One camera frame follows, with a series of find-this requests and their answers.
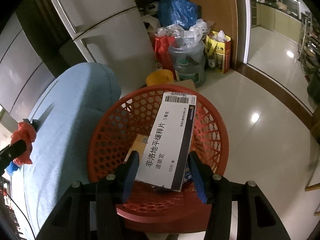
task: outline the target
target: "refrigerator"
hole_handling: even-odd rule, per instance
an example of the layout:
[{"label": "refrigerator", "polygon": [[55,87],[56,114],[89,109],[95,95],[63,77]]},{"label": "refrigerator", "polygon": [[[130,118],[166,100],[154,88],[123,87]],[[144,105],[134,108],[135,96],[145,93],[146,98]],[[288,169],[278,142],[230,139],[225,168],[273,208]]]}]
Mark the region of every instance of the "refrigerator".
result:
[{"label": "refrigerator", "polygon": [[155,70],[152,45],[134,0],[52,0],[88,62],[106,64],[126,95]]},{"label": "refrigerator", "polygon": [[21,122],[53,80],[14,13],[0,33],[0,105]]}]

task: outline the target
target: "yellow bag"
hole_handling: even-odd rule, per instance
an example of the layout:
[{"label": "yellow bag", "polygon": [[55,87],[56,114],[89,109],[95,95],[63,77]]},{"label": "yellow bag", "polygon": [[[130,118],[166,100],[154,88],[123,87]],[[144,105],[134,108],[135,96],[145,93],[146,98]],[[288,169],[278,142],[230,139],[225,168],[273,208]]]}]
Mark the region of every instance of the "yellow bag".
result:
[{"label": "yellow bag", "polygon": [[219,42],[210,38],[210,34],[205,39],[205,52],[208,57],[209,67],[219,72],[226,73],[230,69],[231,38],[225,35],[230,41]]}]

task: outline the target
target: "barcode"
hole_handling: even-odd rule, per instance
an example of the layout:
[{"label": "barcode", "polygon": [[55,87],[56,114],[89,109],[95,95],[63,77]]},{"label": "barcode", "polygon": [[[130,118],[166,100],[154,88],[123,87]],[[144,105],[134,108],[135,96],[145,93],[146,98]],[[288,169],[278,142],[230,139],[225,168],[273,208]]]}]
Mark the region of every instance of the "barcode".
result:
[{"label": "barcode", "polygon": [[196,97],[191,97],[191,104],[196,105]]},{"label": "barcode", "polygon": [[165,102],[174,102],[174,103],[184,103],[188,104],[189,103],[189,98],[187,97],[176,97],[176,96],[166,96],[165,97]]},{"label": "barcode", "polygon": [[189,95],[187,93],[178,93],[178,92],[172,92],[171,94],[174,96],[187,96],[187,95]]}]

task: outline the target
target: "refrigerator handle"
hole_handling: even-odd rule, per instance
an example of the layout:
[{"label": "refrigerator handle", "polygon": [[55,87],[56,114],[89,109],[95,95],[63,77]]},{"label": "refrigerator handle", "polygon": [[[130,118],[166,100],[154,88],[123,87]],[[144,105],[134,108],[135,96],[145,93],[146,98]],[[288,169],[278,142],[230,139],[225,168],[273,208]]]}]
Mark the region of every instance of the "refrigerator handle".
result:
[{"label": "refrigerator handle", "polygon": [[73,32],[74,32],[75,34],[77,34],[78,31],[76,30],[76,27],[74,26],[74,24],[72,23],[70,17],[68,16],[68,14],[67,14],[67,12],[66,12],[63,4],[61,3],[60,0],[57,0],[57,2],[58,2],[58,4],[59,4],[59,6],[60,6],[60,8],[61,8],[61,10],[62,10],[62,12],[63,12],[63,14],[64,14],[64,16],[67,18],[67,21],[68,21],[68,23],[69,23],[70,26],[71,26],[71,29],[73,30]]},{"label": "refrigerator handle", "polygon": [[83,39],[80,39],[80,43],[82,44],[82,46],[85,47],[85,49],[88,51],[90,57],[92,58],[92,60],[97,63],[97,61],[95,60],[94,56],[92,55],[91,51],[89,50],[87,44],[85,43],[85,41]]}]

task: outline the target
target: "yellow bucket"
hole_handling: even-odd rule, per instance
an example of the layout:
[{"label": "yellow bucket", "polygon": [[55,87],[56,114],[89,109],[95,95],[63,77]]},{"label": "yellow bucket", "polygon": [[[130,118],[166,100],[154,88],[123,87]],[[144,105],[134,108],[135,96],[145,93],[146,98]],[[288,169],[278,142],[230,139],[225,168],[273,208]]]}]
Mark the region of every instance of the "yellow bucket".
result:
[{"label": "yellow bucket", "polygon": [[160,69],[152,72],[146,79],[147,86],[167,84],[174,81],[173,73],[168,69]]}]

